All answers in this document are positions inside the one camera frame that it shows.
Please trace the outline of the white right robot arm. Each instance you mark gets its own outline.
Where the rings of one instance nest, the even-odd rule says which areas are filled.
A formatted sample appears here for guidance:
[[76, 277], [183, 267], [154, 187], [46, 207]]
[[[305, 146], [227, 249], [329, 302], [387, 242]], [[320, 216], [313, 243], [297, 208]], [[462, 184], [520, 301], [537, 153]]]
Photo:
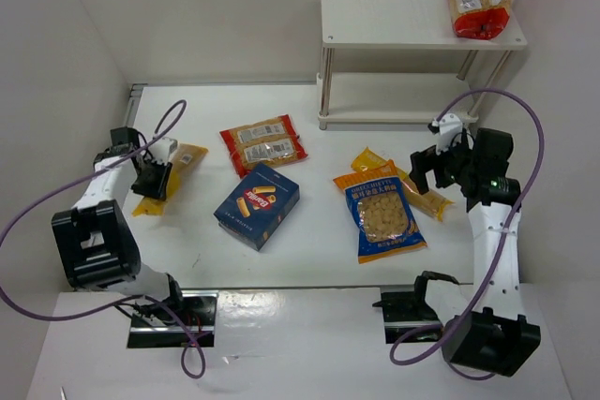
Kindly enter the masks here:
[[514, 142], [510, 134], [481, 128], [471, 138], [464, 126], [429, 125], [435, 145], [411, 156], [411, 179], [429, 190], [458, 185], [466, 201], [473, 238], [473, 288], [465, 296], [458, 280], [424, 271], [414, 282], [412, 306], [437, 318], [442, 357], [452, 368], [476, 370], [477, 379], [512, 377], [541, 343], [541, 330], [523, 309], [518, 277], [518, 225], [523, 186], [507, 177]]

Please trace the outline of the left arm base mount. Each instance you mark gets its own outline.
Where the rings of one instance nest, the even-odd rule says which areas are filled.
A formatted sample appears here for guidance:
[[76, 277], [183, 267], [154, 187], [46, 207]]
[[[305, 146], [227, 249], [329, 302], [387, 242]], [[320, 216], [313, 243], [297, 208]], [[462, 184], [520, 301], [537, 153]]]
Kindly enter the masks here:
[[[184, 289], [182, 305], [173, 310], [202, 348], [214, 346], [217, 306], [215, 290]], [[182, 348], [188, 342], [179, 324], [155, 304], [128, 302], [116, 310], [129, 320], [128, 348]]]

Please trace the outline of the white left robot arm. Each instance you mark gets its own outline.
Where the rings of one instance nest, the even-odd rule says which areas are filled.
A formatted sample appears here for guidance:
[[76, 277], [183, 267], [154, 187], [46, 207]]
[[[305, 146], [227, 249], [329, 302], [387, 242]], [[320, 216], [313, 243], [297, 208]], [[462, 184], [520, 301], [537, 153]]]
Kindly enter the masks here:
[[178, 142], [162, 138], [145, 149], [141, 136], [131, 127], [111, 130], [112, 145], [94, 159], [100, 175], [71, 209], [54, 214], [52, 232], [71, 287], [149, 295], [177, 310], [184, 306], [178, 283], [142, 263], [122, 207], [130, 191], [166, 199]]

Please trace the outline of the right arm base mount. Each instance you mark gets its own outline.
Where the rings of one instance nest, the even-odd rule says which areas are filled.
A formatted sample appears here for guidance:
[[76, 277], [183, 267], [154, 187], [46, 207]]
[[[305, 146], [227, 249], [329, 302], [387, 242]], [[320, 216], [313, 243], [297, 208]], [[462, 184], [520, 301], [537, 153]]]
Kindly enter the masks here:
[[381, 299], [372, 304], [382, 312], [387, 344], [393, 344], [413, 329], [429, 325], [436, 328], [416, 333], [406, 343], [432, 343], [441, 338], [442, 325], [435, 312], [426, 304], [418, 304], [413, 297], [413, 291], [383, 291]]

